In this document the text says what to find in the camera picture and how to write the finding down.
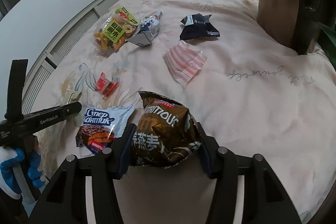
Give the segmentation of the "blue white gloved left hand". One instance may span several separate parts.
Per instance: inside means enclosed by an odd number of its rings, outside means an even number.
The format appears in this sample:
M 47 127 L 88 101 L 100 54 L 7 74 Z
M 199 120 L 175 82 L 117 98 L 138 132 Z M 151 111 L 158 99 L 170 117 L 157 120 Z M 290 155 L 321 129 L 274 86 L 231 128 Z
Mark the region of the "blue white gloved left hand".
M 22 190 L 18 179 L 25 179 L 40 189 L 47 181 L 42 166 L 41 148 L 38 144 L 32 153 L 24 153 L 20 148 L 1 147 L 1 190 L 14 200 L 20 200 Z

